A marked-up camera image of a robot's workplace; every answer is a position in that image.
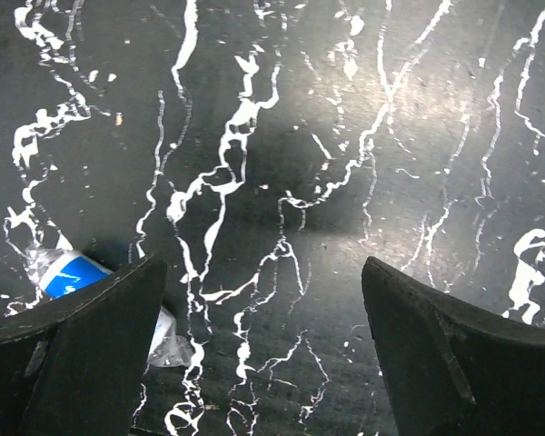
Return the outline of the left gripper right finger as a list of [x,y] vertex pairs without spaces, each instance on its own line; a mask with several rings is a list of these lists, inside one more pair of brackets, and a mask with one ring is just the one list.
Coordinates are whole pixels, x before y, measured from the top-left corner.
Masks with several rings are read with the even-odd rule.
[[400,435],[545,435],[545,329],[372,256],[362,295]]

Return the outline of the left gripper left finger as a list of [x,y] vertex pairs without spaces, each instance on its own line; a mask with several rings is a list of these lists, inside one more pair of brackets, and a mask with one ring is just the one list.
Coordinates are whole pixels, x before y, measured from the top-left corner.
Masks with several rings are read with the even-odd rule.
[[0,319],[0,435],[126,435],[163,302],[148,257]]

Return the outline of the blue white tube bottle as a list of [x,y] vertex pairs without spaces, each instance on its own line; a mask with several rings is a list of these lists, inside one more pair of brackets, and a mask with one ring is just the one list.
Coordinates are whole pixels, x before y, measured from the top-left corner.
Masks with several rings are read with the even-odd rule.
[[[29,280],[51,299],[83,289],[111,274],[110,270],[76,250],[49,249],[32,244],[25,249],[25,259]],[[192,346],[177,333],[175,317],[161,308],[148,363],[156,368],[188,367],[192,356]]]

